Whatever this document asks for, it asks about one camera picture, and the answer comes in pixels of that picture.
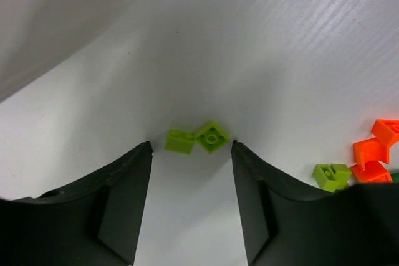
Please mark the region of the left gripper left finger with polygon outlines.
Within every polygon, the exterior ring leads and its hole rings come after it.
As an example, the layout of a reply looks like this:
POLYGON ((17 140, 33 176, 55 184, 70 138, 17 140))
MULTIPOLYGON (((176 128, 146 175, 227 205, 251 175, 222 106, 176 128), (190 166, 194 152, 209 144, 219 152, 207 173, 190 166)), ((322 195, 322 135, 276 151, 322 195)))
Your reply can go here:
POLYGON ((132 265, 151 173, 143 142, 33 198, 1 200, 2 265, 132 265))

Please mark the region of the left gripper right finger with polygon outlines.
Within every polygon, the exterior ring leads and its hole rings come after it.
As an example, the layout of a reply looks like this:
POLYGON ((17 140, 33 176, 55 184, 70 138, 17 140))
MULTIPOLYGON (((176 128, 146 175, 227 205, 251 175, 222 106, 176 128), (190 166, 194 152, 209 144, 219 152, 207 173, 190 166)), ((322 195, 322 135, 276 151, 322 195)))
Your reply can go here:
POLYGON ((356 184, 334 194, 238 141, 231 158, 249 265, 398 264, 398 184, 356 184))

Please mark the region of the lime lego brick pair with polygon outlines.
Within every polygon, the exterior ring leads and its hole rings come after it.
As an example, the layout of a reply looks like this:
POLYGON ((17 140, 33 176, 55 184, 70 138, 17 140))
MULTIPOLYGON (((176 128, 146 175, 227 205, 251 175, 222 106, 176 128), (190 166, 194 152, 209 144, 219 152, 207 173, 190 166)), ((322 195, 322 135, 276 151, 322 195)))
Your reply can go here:
POLYGON ((165 149, 181 154, 190 155, 195 143, 193 133, 170 129, 166 137, 165 149))

